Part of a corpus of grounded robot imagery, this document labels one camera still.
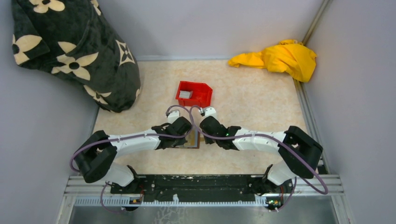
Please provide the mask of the brown leather card holder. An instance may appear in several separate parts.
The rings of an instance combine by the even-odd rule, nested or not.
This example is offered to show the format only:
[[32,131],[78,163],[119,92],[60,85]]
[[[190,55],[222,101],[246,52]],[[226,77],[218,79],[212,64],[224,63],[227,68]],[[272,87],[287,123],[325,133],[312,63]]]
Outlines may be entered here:
[[193,129],[186,137],[186,142],[180,146],[181,148],[199,149],[200,143],[205,142],[204,136],[199,131]]

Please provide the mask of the red plastic bin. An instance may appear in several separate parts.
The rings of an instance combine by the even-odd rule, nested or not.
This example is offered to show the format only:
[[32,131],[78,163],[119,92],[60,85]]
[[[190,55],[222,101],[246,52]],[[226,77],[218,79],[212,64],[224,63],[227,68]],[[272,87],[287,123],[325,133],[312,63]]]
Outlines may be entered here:
[[[189,98],[180,96],[181,92],[189,92]],[[209,107],[212,101],[213,89],[206,83],[180,81],[175,99],[179,105]]]

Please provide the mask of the grey cards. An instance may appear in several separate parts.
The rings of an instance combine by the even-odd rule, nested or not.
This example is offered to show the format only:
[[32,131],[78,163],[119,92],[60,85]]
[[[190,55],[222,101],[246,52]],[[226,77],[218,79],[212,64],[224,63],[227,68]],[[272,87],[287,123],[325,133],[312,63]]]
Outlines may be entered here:
[[193,95],[193,91],[180,91],[179,98],[190,99]]

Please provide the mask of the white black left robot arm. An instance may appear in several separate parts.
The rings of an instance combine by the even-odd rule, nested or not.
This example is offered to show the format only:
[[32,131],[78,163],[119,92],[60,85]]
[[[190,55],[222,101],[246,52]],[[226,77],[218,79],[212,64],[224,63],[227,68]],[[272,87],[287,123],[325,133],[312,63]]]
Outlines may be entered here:
[[139,133],[108,135],[103,130],[97,131],[74,153],[71,164],[76,164],[86,183],[103,180],[134,193],[140,187],[137,173],[130,165],[122,166],[115,159],[186,143],[192,124],[178,111],[175,113],[166,123]]

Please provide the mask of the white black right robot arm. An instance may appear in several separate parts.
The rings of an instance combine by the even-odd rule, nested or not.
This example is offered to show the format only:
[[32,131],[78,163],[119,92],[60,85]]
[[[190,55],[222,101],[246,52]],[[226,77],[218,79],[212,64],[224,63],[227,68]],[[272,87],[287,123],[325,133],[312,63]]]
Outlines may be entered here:
[[203,120],[199,127],[207,144],[216,143],[225,150],[256,150],[276,154],[281,161],[271,165],[263,179],[268,192],[276,192],[286,180],[315,176],[323,147],[297,126],[283,132],[259,132],[240,126],[225,127],[217,120],[213,107],[199,110]]

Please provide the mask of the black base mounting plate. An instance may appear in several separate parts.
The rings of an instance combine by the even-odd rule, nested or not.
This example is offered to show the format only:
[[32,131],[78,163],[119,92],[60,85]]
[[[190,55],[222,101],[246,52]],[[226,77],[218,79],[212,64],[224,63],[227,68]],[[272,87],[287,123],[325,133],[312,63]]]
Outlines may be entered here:
[[143,195],[145,202],[252,202],[256,196],[290,193],[292,181],[277,186],[262,175],[141,175],[126,187],[111,185],[112,194]]

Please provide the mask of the yellow crumpled cloth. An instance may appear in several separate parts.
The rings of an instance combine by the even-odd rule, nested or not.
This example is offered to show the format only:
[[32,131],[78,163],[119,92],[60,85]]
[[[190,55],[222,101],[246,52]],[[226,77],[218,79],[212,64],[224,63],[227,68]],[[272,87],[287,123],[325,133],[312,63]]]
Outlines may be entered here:
[[293,79],[307,83],[316,68],[317,54],[302,42],[288,39],[258,52],[239,54],[228,60],[228,65],[266,69],[269,72],[288,73]]

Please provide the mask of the black floral plush blanket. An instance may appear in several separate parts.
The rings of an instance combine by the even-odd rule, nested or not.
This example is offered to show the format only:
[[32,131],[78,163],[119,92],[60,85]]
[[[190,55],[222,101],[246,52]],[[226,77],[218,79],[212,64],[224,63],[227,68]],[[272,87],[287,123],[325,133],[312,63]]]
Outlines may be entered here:
[[130,109],[141,91],[137,61],[96,0],[13,0],[18,66],[80,87],[104,110]]

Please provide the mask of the aluminium frame rail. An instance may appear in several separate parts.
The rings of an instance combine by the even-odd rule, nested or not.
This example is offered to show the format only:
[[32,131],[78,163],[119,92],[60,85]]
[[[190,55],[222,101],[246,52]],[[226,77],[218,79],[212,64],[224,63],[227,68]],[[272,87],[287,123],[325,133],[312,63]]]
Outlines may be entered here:
[[102,190],[106,194],[160,194],[168,191],[172,194],[192,193],[194,190],[235,191],[238,194],[289,194],[292,190],[304,195],[342,195],[344,189],[337,175],[322,175],[322,182],[313,178],[304,181],[292,178],[280,186],[263,179],[262,175],[146,175],[140,176],[138,183],[121,187],[111,183],[105,186],[104,181],[86,183],[81,176],[69,178],[65,194],[96,195]]

